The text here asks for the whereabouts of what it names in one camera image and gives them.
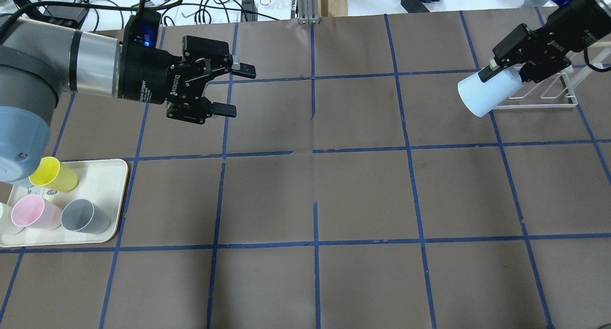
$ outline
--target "white cup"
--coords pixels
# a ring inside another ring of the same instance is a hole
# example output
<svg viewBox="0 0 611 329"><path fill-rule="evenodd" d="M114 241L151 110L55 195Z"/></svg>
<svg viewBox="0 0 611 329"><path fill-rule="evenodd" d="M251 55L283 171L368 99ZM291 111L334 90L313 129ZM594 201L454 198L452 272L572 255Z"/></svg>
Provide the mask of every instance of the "white cup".
<svg viewBox="0 0 611 329"><path fill-rule="evenodd" d="M23 230L22 227L13 224L11 220L12 211L13 208L11 206L0 202L0 235L17 235Z"/></svg>
<svg viewBox="0 0 611 329"><path fill-rule="evenodd" d="M93 202L76 199L63 209L62 225L77 233L103 233L111 225L111 218Z"/></svg>
<svg viewBox="0 0 611 329"><path fill-rule="evenodd" d="M522 77L515 68L507 68L483 83L478 73L458 83L458 94L469 111L485 116L522 86Z"/></svg>

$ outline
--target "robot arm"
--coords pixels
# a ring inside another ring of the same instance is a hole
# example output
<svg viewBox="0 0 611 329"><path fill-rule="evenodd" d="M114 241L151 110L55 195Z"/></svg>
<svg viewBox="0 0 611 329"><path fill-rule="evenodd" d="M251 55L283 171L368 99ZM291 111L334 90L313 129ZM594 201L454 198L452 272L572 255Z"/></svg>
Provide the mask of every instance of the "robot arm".
<svg viewBox="0 0 611 329"><path fill-rule="evenodd" d="M559 8L543 27L531 31L520 24L493 49L491 65L479 73L483 82L504 68L524 64L522 81L539 83L571 65L567 53L581 52L611 33L610 0L552 1Z"/></svg>
<svg viewBox="0 0 611 329"><path fill-rule="evenodd" d="M11 27L0 44L0 181L24 179L38 167L64 90L167 102L168 118L195 124L236 116L234 106L208 100L205 88L222 74L255 78L255 67L231 55L227 42L205 38L183 37L182 56L159 50L160 14L139 13L129 19L122 44L33 20Z"/></svg>
<svg viewBox="0 0 611 329"><path fill-rule="evenodd" d="M539 83L567 68L567 53L581 52L611 32L611 0L552 1L559 8L543 27L531 31L520 24L493 49L490 65L458 83L473 114L483 117L522 83ZM523 64L519 72L517 64Z"/></svg>

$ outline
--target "grid line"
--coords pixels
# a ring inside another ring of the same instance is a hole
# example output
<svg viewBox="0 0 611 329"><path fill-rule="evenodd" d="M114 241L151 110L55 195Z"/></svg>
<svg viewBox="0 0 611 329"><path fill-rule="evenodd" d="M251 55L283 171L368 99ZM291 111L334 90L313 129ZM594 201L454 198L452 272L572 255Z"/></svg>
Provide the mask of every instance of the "grid line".
<svg viewBox="0 0 611 329"><path fill-rule="evenodd" d="M233 46L232 55L235 55L235 51L238 44L238 28L239 24L236 22L233 27ZM227 104L231 105L231 95L233 89L233 75L229 75L229 85L227 87ZM229 134L229 118L225 117L225 127L223 129L223 160L227 159L227 136ZM221 164L221 179L219 181L219 197L216 203L216 221L214 222L214 248L212 249L212 261L210 264L210 285L208 285L208 308L206 312L206 328L210 329L212 323L212 304L214 301L214 279L216 277L216 259L218 257L218 245L219 245L219 234L221 231L221 212L223 203L223 188L225 184L225 163Z"/></svg>
<svg viewBox="0 0 611 329"><path fill-rule="evenodd" d="M469 34L469 27L467 27L467 22L464 19L464 15L463 12L460 11L460 16L461 16L461 20L463 22L463 28L464 28L464 33L467 36L467 41L469 42L469 49L471 50L471 55L473 57L473 62L475 64L475 67L477 69L480 68L480 65L477 61L477 57L475 55L475 50L473 47L473 42L471 40L471 35ZM513 196L513 201L515 203L515 207L516 207L516 211L517 211L517 217L519 219L520 222L520 226L522 228L522 235L524 236L524 243L526 244L526 251L528 253L528 258L530 260L530 266L533 270L533 276L535 278L535 284L537 285L537 292L539 293L539 299L541 300L541 307L543 308L543 314L545 316L545 320L548 324L548 327L550 327L550 329L554 329L554 324L552 323L552 319L550 317L549 314L549 309L548 309L548 303L547 300L545 298L545 294L543 292L543 286L541 285L541 279L539 278L539 271L537 269L537 262L535 261L535 255L533 254L532 251L532 247L530 245L530 239L528 238L528 230L526 229L526 224L524 224L524 217L522 215L522 209L520 207L520 202L519 199L517 197L517 191L516 191L516 187L515 184L513 183L513 177L511 176L511 169L509 167L509 162L507 160L507 155L505 152L505 148L504 148L504 144L503 144L503 140L501 138L500 135L500 131L498 130L498 125L496 122L496 118L495 118L495 114L491 111L489 113L490 115L490 120L493 124L493 128L495 129L495 135L497 138L497 143L498 143L498 148L500 150L500 154L501 154L501 158L503 160L503 164L505 166L505 170L506 170L506 174L507 174L507 180L509 181L509 185L511 188L511 194Z"/></svg>
<svg viewBox="0 0 611 329"><path fill-rule="evenodd" d="M386 33L388 34L388 41L390 45L390 55L392 57L393 71L395 72L395 85L397 86L397 99L399 101L399 113L401 116L401 127L403 129L403 137L405 139L405 146L408 166L410 168L410 180L412 185L412 195L414 197L414 207L416 214L416 222L418 224L418 238L421 244L421 256L422 256L422 268L424 272L425 286L426 286L426 297L428 299L428 309L431 317L432 329L437 329L437 320L435 318L435 308L432 299L432 288L431 288L431 277L428 272L428 257L426 257L426 238L424 236L424 229L422 227L422 217L420 211L420 202L418 199L418 188L416 186L416 180L414 175L414 163L412 159L412 151L410 146L410 136L406 127L405 112L403 109L403 97L401 96L401 84L399 82L399 71L397 70L397 57L395 55L395 46L392 41L392 34L390 32L390 24L388 22L388 15L384 14L384 23L386 24Z"/></svg>
<svg viewBox="0 0 611 329"><path fill-rule="evenodd" d="M532 246L530 245L530 238L528 237L528 229L526 229L526 223L524 223L524 216L522 214L522 208L520 206L520 201L517 196L516 186L513 183L513 176L511 175L511 169L509 166L509 161L507 160L506 151L503 145L503 141L500 136L500 132L498 131L498 125L496 122L495 114L490 112L490 120L493 123L493 127L495 128L495 135L498 140L498 148L500 149L500 155L503 159L503 164L505 165L505 170L507 174L507 179L509 181L509 185L511 188L511 195L513 196L513 201L516 206L517 217L520 222L520 226L522 228L522 234L524 236L524 243L526 244L526 251L528 253L528 259L530 260L530 266L533 270L533 276L535 278L535 284L537 285L537 292L539 293L539 298L541 300L541 307L543 308L543 314L545 316L545 320L548 323L548 327L550 329L554 329L554 324L552 323L552 318L549 314L548 302L545 298L545 294L543 292L543 285L541 284L541 278L539 277L539 270L537 268L537 262L535 261L535 255L533 253Z"/></svg>
<svg viewBox="0 0 611 329"><path fill-rule="evenodd" d="M312 74L311 77L311 82L312 82L312 116L311 118L314 118L314 116L316 115L316 57L315 57L315 50L314 50L315 46L314 46L314 25L310 24L310 59L312 60L311 63L311 68L312 71L310 72Z"/></svg>
<svg viewBox="0 0 611 329"><path fill-rule="evenodd" d="M221 164L221 178L219 181L219 197L216 203L216 221L214 222L214 244L212 245L212 262L210 266L210 284L208 285L208 309L206 313L206 328L210 329L212 321L212 293L214 292L214 279L216 277L216 257L218 256L219 232L221 229L221 210L223 203L223 188L225 185L225 163Z"/></svg>
<svg viewBox="0 0 611 329"><path fill-rule="evenodd" d="M590 127L590 124L588 123L588 120L585 118L585 113L583 112L583 109L581 108L581 104L577 105L577 109L579 111L579 115L581 116L581 118L583 120L583 124L585 125L585 129L587 130L588 135L590 136L591 140L589 142L594 144L594 149L596 149L596 153L598 154L598 159L600 159L600 163L602 164L602 168L605 171L605 175L607 175L607 181L609 181L609 184L611 184L611 173L609 173L609 167L607 166L607 162L605 161L605 157L602 155L602 151L600 150L600 146L598 146L598 141L594 137L594 132L592 131L592 128Z"/></svg>
<svg viewBox="0 0 611 329"><path fill-rule="evenodd" d="M399 76L416 76L419 74L452 74L452 73L474 73L476 69L458 69L458 70L430 70L421 72L397 72ZM347 78L371 78L371 77L393 77L395 73L365 73L365 74L340 74L327 76L301 76L301 77L286 77L286 78L261 78L261 79L236 79L234 83L269 83L269 82L294 82L305 81L308 79L347 79ZM228 85L229 81L210 81L210 85Z"/></svg>
<svg viewBox="0 0 611 329"><path fill-rule="evenodd" d="M543 15L541 14L539 7L535 7L535 11L537 12L537 17L539 17L539 23L541 23L541 26L545 26L545 20L543 19Z"/></svg>
<svg viewBox="0 0 611 329"><path fill-rule="evenodd" d="M318 201L314 202L314 285L315 285L315 305L316 305L316 329L321 329L320 311L320 253L318 240Z"/></svg>
<svg viewBox="0 0 611 329"><path fill-rule="evenodd" d="M104 302L102 304L102 311L100 314L100 325L98 325L98 329L104 328L104 322L106 319L106 310L108 309L108 301L111 296L111 288L113 287L114 280L114 272L116 269L116 260L118 259L118 253L120 253L121 240L123 238L123 232L125 228L125 221L127 217L127 210L129 209L129 201L131 200L131 192L134 187L134 183L136 180L136 170L138 169L138 158L140 154L140 148L142 147L142 138L144 137L144 129L147 124L147 116L148 116L148 103L144 105L144 114L142 114L142 124L140 124L140 134L138 136L138 144L136 146L136 161L134 162L134 167L131 170L131 175L129 176L129 185L127 189L127 193L125 195L125 205L123 209L123 218L121 220L118 233L116 234L116 244L113 253L113 261L111 262L110 272L108 273L108 282L106 284L106 291L104 294Z"/></svg>
<svg viewBox="0 0 611 329"><path fill-rule="evenodd" d="M13 275L11 276L11 282L9 283L9 287L6 290L6 294L4 296L4 301L2 302L2 309L0 309L0 323L2 323L2 318L4 318L4 312L6 311L6 307L9 304L9 298L11 297L11 291L13 291L13 286L15 285L15 279L17 279L17 273L19 273L19 266L21 266L21 259L23 258L24 247L19 249L19 255L17 255L17 262L15 262L15 268L13 269Z"/></svg>
<svg viewBox="0 0 611 329"><path fill-rule="evenodd" d="M70 103L68 103L68 109L66 109L66 114L63 116L62 128L59 129L59 135L57 136L57 140L55 141L55 148L53 148L53 157L57 155L57 150L59 150L59 142L62 140L63 131L66 129L66 125L68 124L68 116L70 115L70 111L72 110L72 104L74 103L75 93L70 95Z"/></svg>
<svg viewBox="0 0 611 329"><path fill-rule="evenodd" d="M576 240L611 238L611 233L552 233L547 235L529 235L530 240ZM437 237L426 238L427 244L465 243L465 242L503 242L521 241L519 236L482 236L482 237ZM351 246L351 245L380 245L380 244L420 244L419 238L395 238L391 240L330 240L330 241L296 241L296 242L269 242L259 244L192 244L192 245L162 245L162 246L122 246L119 251L179 251L179 250L212 250L212 249L266 249L288 248L299 246ZM83 248L26 248L24 254L41 253L103 253L112 252L113 247L83 247ZM0 249L0 255L21 253L21 249Z"/></svg>
<svg viewBox="0 0 611 329"><path fill-rule="evenodd" d="M573 145L573 144L592 144L593 140L552 140L549 142L503 142L506 147L515 146L554 146L554 145ZM611 143L611 139L595 139L594 142L600 144ZM411 150L436 150L436 149L466 149L466 148L497 148L498 143L482 143L482 144L440 144L430 146L411 146ZM369 151L402 151L407 150L405 146L389 146L377 148L345 148L345 149L318 149L312 150L312 153L343 153L343 152L369 152ZM261 156L277 156L277 155L292 155L294 151L260 151L260 152L240 152L227 153L225 157L232 159L235 157L261 157ZM222 153L211 155L170 155L170 156L150 156L150 157L116 157L115 159L123 159L125 161L163 161L168 159L222 159ZM95 161L103 159L87 159L87 161ZM83 159L62 159L62 162L83 161Z"/></svg>

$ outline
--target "blue tape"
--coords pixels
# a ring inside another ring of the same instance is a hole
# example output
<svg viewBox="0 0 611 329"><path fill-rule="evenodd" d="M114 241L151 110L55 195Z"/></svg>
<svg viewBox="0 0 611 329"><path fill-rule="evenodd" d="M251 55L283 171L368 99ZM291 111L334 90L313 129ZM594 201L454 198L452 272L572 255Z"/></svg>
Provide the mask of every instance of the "blue tape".
<svg viewBox="0 0 611 329"><path fill-rule="evenodd" d="M235 81L233 81L233 83L242 84L242 83L292 82L292 81L303 81L304 79L311 79L311 77L264 78L264 79L236 79Z"/></svg>
<svg viewBox="0 0 611 329"><path fill-rule="evenodd" d="M575 240L587 238L611 238L611 233L564 233L559 235L532 235L531 240Z"/></svg>
<svg viewBox="0 0 611 329"><path fill-rule="evenodd" d="M218 247L219 232L221 230L221 211L223 204L223 188L225 185L225 163L221 164L221 178L219 181L219 197L216 202L216 221L214 222L214 246ZM207 309L207 325L210 329L212 322L212 293L214 292L214 279L216 277L216 257L218 256L218 248L212 249L212 264L210 266L210 284L208 288L208 309Z"/></svg>
<svg viewBox="0 0 611 329"><path fill-rule="evenodd" d="M469 34L469 27L467 27L467 21L464 19L463 11L458 12L460 14L460 20L463 22L464 33L467 36L467 42L469 43L469 50L471 50L471 56L473 57L473 62L475 64L475 70L480 70L480 63L477 61L477 55L475 54L475 49L473 47L473 41L471 40L471 35Z"/></svg>
<svg viewBox="0 0 611 329"><path fill-rule="evenodd" d="M316 329L321 329L320 315L320 253L318 244L318 201L314 202L314 284L316 288Z"/></svg>
<svg viewBox="0 0 611 329"><path fill-rule="evenodd" d="M314 118L316 115L316 84L315 84L315 55L314 55L314 24L310 24L310 59L312 59L312 116L310 118Z"/></svg>
<svg viewBox="0 0 611 329"><path fill-rule="evenodd" d="M503 146L543 146L543 145L569 145L569 144L591 144L591 140L553 140L551 142L517 142L503 143Z"/></svg>
<svg viewBox="0 0 611 329"><path fill-rule="evenodd" d="M163 161L167 159L221 159L223 157L220 153L214 153L211 155L183 155L183 156L150 156L150 157L139 157L138 161Z"/></svg>
<svg viewBox="0 0 611 329"><path fill-rule="evenodd" d="M129 208L129 201L131 200L131 192L133 190L135 179L136 179L136 170L138 168L138 159L140 157L140 148L142 147L142 138L144 136L144 128L146 126L147 116L148 116L148 103L145 105L144 113L142 114L142 124L140 124L140 134L138 136L138 144L136 146L136 155L135 155L136 161L134 162L134 167L132 168L131 175L129 177L129 185L128 185L128 188L127 188L127 193L125 195L125 205L124 205L124 210L123 210L123 218L121 220L118 233L116 234L116 244L115 244L115 247L114 247L113 262L111 263L111 270L108 273L108 283L106 284L106 292L105 292L105 295L104 295L104 302L102 304L102 312L100 314L100 325L98 326L99 329L104 329L104 322L105 322L105 319L106 319L106 310L108 308L108 301L109 301L110 296L111 296L111 288L113 287L113 279L114 279L114 271L115 271L115 268L116 268L116 260L118 258L118 253L120 251L120 246L121 246L121 240L123 238L123 231L124 231L124 228L125 228L126 214L127 214L128 208Z"/></svg>
<svg viewBox="0 0 611 329"><path fill-rule="evenodd" d="M405 146L390 146L390 147L381 147L381 148L324 149L324 150L313 150L312 153L402 151L406 149L407 148Z"/></svg>
<svg viewBox="0 0 611 329"><path fill-rule="evenodd" d="M13 286L15 285L15 279L17 279L17 273L19 273L19 267L21 266L21 259L23 258L24 248L22 247L19 251L19 255L17 256L17 262L15 262L15 268L13 269L13 275L11 276L11 281L9 282L9 288L6 290L6 294L4 296L4 301L2 303L2 309L0 309L0 323L2 323L2 318L4 318L4 312L6 311L6 307L9 304L9 297L11 297L11 291L13 291Z"/></svg>
<svg viewBox="0 0 611 329"><path fill-rule="evenodd" d="M399 71L397 70L397 58L395 55L395 46L393 45L392 34L390 33L390 24L388 22L387 14L384 14L384 22L386 23L386 33L388 34L388 41L390 44L390 54L392 57L392 66L393 66L393 71L395 72L395 85L397 86L397 98L399 99L399 112L401 114L401 126L403 127L403 137L405 139L405 146L407 147L406 151L408 154L408 165L410 167L410 180L412 183L412 194L414 196L416 221L418 222L418 236L419 236L419 240L421 243L422 268L423 268L425 284L426 284L426 296L428 298L428 309L429 309L429 313L431 316L432 329L437 329L437 320L435 318L435 309L434 309L434 304L432 300L431 278L428 272L428 258L426 257L426 240L424 236L424 229L422 227L420 203L418 200L418 190L417 190L415 176L414 176L414 164L412 160L410 137L408 136L408 131L406 127L405 112L403 109L403 97L401 96L401 84L399 82Z"/></svg>
<svg viewBox="0 0 611 329"><path fill-rule="evenodd" d="M24 254L37 254L37 253L102 253L114 251L113 247L83 247L83 248L26 248Z"/></svg>
<svg viewBox="0 0 611 329"><path fill-rule="evenodd" d="M68 116L70 115L70 111L72 110L72 104L74 103L74 96L76 94L72 94L70 96L70 103L68 103L68 109L66 109L66 115L63 117L62 128L59 129L59 135L57 136L57 141L55 142L55 148L53 148L53 157L57 155L57 150L59 150L59 142L61 142L63 137L63 131L66 129L66 124L68 124Z"/></svg>
<svg viewBox="0 0 611 329"><path fill-rule="evenodd" d="M345 78L371 78L395 76L394 73L367 73L367 74L342 74L336 76L316 76L316 79L345 79Z"/></svg>
<svg viewBox="0 0 611 329"><path fill-rule="evenodd" d="M543 15L541 14L539 8L535 7L535 11L537 12L537 16L539 17L539 23L541 23L541 26L545 26L545 20L543 19Z"/></svg>
<svg viewBox="0 0 611 329"><path fill-rule="evenodd" d="M419 244L419 238L396 239L396 240L338 240L320 241L319 245L378 245L378 244Z"/></svg>
<svg viewBox="0 0 611 329"><path fill-rule="evenodd" d="M279 156L279 155L291 155L293 151L267 151L267 152L238 152L238 153L227 153L227 157L257 157L257 156Z"/></svg>
<svg viewBox="0 0 611 329"><path fill-rule="evenodd" d="M507 173L507 179L509 181L509 185L511 188L511 195L513 196L513 201L516 206L517 217L520 221L520 226L522 227L522 234L524 235L524 243L526 244L526 251L528 252L528 259L530 260L530 266L532 267L533 276L535 277L535 283L537 284L537 291L539 292L539 298L541 299L541 306L543 307L543 313L545 315L545 320L548 324L548 327L552 329L554 327L554 324L552 323L552 318L549 314L548 302L543 292L543 285L541 284L541 279L539 278L539 270L537 269L537 263L535 262L535 255L533 254L532 247L530 246L530 239L528 238L528 230L526 229L526 224L524 224L524 216L522 215L522 208L520 206L519 199L517 198L516 186L513 183L513 176L511 175L511 169L509 168L509 162L507 160L507 155L505 152L505 148L503 146L503 141L500 136L500 131L498 131L498 125L496 122L495 114L493 112L490 112L490 120L492 121L493 127L495 129L495 135L498 141L498 148L500 149L500 154L503 159L503 164L505 166L505 170Z"/></svg>
<svg viewBox="0 0 611 329"><path fill-rule="evenodd" d="M594 137L594 132L592 131L592 128L590 127L588 123L588 120L585 118L585 113L583 113L583 109L581 108L581 105L577 105L577 109L579 111L579 115L581 116L583 120L585 129L588 131L588 135L590 136L591 143L594 144L594 149L596 149L596 153L598 154L598 159L600 159L602 168L603 170L605 170L605 174L607 175L607 181L609 181L609 184L611 184L611 173L609 173L609 167L607 166L605 157L602 155L602 151L600 150L600 147L598 146L598 142L596 141L596 138Z"/></svg>
<svg viewBox="0 0 611 329"><path fill-rule="evenodd" d="M484 144L446 144L446 145L430 145L430 146L412 146L411 150L433 150L433 149L464 149L464 148L496 148L497 143Z"/></svg>
<svg viewBox="0 0 611 329"><path fill-rule="evenodd" d="M161 30L161 39L159 40L159 48L161 48L163 46L163 40L164 38L166 38L166 27L162 27Z"/></svg>
<svg viewBox="0 0 611 329"><path fill-rule="evenodd" d="M503 242L503 241L519 241L519 240L524 240L524 236L426 238L426 242L428 244L464 243L464 242Z"/></svg>
<svg viewBox="0 0 611 329"><path fill-rule="evenodd" d="M417 74L448 74L448 73L474 73L477 69L461 69L461 70L437 70L428 72L399 72L399 76L411 76Z"/></svg>
<svg viewBox="0 0 611 329"><path fill-rule="evenodd" d="M147 125L148 103L144 105L144 114L142 114L142 124L140 124L140 135L138 136L138 144L136 145L136 159L140 157L140 148L142 148L142 138L144 137L144 128Z"/></svg>

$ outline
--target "cup rim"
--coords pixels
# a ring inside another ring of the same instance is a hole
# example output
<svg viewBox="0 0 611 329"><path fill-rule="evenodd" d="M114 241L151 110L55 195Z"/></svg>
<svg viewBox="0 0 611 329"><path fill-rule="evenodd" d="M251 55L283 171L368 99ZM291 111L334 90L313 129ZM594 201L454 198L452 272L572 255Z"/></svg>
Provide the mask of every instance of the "cup rim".
<svg viewBox="0 0 611 329"><path fill-rule="evenodd" d="M42 159L40 159L40 163L42 164L44 160L46 160L46 161L52 160L54 162L55 166L57 166L57 171L55 172L55 176L52 179L50 179L50 181L48 181L47 183L37 184L37 183L35 183L32 180L32 176L35 175L36 172L38 171L38 169L37 169L36 171L34 171L34 173L32 173L32 175L29 175L29 177L28 177L28 179L30 180L30 182L34 186L44 187L44 186L50 185L59 176L59 172L60 172L60 170L62 168L62 162L59 159L57 159L56 157L47 156L47 157L43 157Z"/></svg>
<svg viewBox="0 0 611 329"><path fill-rule="evenodd" d="M32 221L32 223L29 223L27 225L19 225L19 224L15 223L15 220L13 219L13 212L15 211L15 208L17 208L17 206L21 203L21 201L23 201L23 199L30 198L30 197L35 197L36 199L39 199L40 201L42 201L42 205L43 205L42 211L40 211L39 215L36 217L35 220ZM23 198L21 198L15 204L15 206L13 206L13 210L11 211L11 222L13 222L14 225L17 225L19 227L28 227L28 226L36 223L40 219L40 217L42 217L42 214L44 213L44 209L46 209L46 203L44 202L44 198L42 196L39 196L38 194L29 194L29 195L26 195Z"/></svg>
<svg viewBox="0 0 611 329"><path fill-rule="evenodd" d="M81 201L81 202L85 201L85 202L87 202L87 204L89 204L90 209L91 209L91 216L89 217L89 221L87 221L87 224L83 225L83 227L81 227L78 230L71 230L71 229L68 229L66 227L66 225L63 224L63 213L65 212L66 209L68 209L68 207L70 207L70 205L72 203L77 202L77 201ZM63 226L64 229L66 229L68 231L72 231L72 232L78 233L79 231L82 231L83 229L85 229L87 227L87 225L89 225L91 223L91 221L94 220L94 214L95 214L95 206L94 206L94 203L91 200L89 200L89 199L75 199L75 200L72 200L71 202L69 202L68 205L66 205L66 207L63 208L60 222L62 223L62 226Z"/></svg>

